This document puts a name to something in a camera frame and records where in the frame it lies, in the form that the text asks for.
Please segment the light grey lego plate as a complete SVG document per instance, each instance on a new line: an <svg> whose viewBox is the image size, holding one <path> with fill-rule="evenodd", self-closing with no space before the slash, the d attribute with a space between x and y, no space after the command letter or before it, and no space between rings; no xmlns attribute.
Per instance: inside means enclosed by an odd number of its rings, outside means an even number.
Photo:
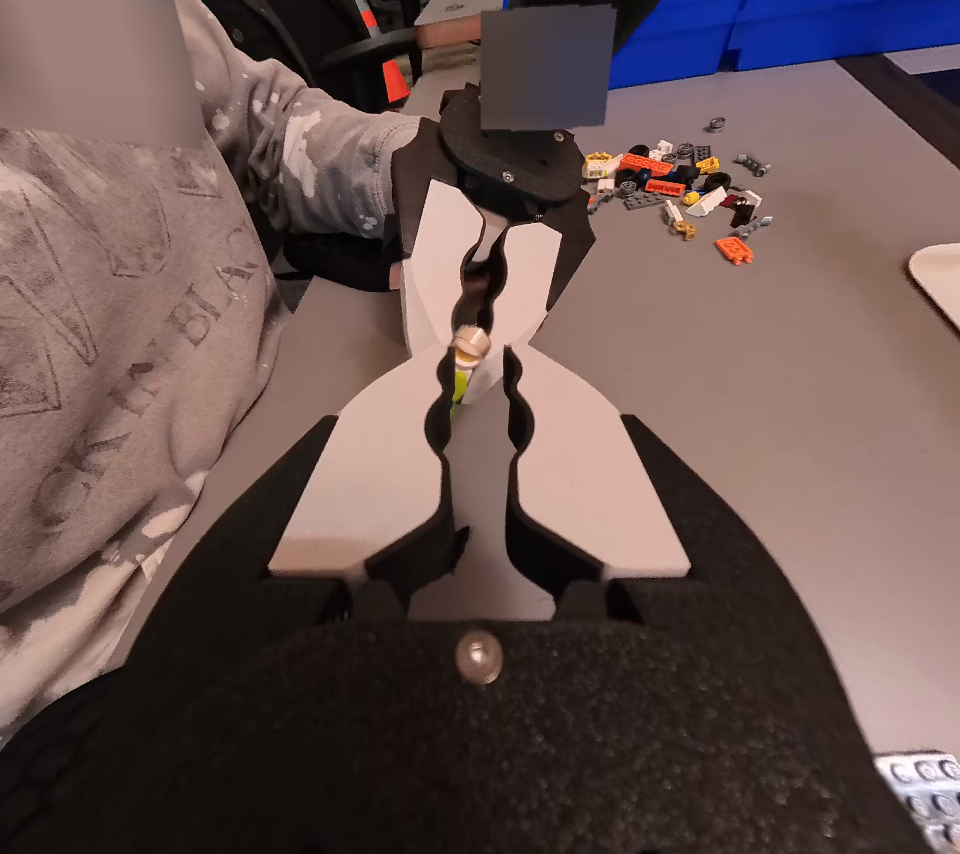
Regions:
<svg viewBox="0 0 960 854"><path fill-rule="evenodd" d="M959 763L950 753L881 753L873 763L936 852L959 851Z"/></svg>

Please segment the person's grey sweatshirt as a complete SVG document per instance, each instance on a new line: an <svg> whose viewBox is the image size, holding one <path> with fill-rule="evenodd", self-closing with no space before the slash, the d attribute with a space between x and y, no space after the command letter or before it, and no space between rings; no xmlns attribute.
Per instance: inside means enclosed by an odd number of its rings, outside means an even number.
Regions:
<svg viewBox="0 0 960 854"><path fill-rule="evenodd" d="M305 85L174 2L201 148L2 132L2 748L102 673L277 356Z"/></svg>

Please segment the pile of lego pieces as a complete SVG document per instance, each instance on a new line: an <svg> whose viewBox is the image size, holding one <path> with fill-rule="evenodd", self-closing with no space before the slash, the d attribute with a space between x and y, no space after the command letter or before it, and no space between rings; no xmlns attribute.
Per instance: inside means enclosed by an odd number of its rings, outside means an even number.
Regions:
<svg viewBox="0 0 960 854"><path fill-rule="evenodd" d="M587 211L618 201L629 212L655 212L666 229L690 243L699 224L713 214L729 218L714 248L740 267L754 260L750 240L773 224L762 212L762 196L736 183L710 143L658 140L619 153L595 151L582 162Z"/></svg>

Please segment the lime green lego minifigure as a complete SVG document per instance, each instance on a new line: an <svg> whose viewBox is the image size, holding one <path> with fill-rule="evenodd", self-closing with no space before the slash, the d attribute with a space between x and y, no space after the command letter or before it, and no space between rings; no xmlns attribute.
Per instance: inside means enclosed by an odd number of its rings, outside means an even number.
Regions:
<svg viewBox="0 0 960 854"><path fill-rule="evenodd" d="M484 328L465 324L453 335L450 346L454 356L454 390L449 413L453 419L467 397L474 375L486 366L492 342Z"/></svg>

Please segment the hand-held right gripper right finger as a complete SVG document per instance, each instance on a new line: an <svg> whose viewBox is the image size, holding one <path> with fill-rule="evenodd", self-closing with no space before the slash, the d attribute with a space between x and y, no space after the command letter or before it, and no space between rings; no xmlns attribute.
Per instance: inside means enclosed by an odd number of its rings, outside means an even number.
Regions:
<svg viewBox="0 0 960 854"><path fill-rule="evenodd" d="M690 560L619 410L529 345L508 349L508 556L541 588L679 579Z"/></svg>

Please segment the orange traffic cone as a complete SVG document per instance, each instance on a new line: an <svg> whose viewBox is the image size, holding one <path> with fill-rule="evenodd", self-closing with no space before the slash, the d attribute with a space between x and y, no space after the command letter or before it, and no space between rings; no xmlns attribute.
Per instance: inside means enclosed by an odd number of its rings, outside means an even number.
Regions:
<svg viewBox="0 0 960 854"><path fill-rule="evenodd" d="M363 20L369 39L377 40L380 38L382 31L369 1L354 0L354 4ZM395 58L385 60L380 68L387 96L387 104L390 105L390 109L400 110L402 104L405 104L411 94L402 69Z"/></svg>

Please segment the white book stand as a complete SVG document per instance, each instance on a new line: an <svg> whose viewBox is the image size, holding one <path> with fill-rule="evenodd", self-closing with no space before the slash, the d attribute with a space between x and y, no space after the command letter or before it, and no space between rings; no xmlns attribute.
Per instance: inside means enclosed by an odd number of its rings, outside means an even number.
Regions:
<svg viewBox="0 0 960 854"><path fill-rule="evenodd" d="M933 307L959 332L959 243L919 250L908 259L907 272Z"/></svg>

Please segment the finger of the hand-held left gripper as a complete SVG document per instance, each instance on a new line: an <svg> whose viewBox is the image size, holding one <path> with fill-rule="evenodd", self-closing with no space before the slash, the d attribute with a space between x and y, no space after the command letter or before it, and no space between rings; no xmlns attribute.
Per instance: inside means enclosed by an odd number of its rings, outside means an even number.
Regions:
<svg viewBox="0 0 960 854"><path fill-rule="evenodd" d="M486 232L486 220L459 188L433 180L411 256L404 260L400 294L410 353L448 345L463 299L465 266Z"/></svg>
<svg viewBox="0 0 960 854"><path fill-rule="evenodd" d="M508 227L494 243L481 321L491 349L527 344L543 325L561 242L550 227Z"/></svg>

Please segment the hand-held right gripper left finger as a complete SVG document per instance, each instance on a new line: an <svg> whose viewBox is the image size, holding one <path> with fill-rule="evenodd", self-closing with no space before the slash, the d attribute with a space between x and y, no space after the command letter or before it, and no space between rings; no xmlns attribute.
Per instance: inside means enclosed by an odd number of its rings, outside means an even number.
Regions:
<svg viewBox="0 0 960 854"><path fill-rule="evenodd" d="M337 417L270 560L281 577L423 588L455 567L450 349L436 344Z"/></svg>

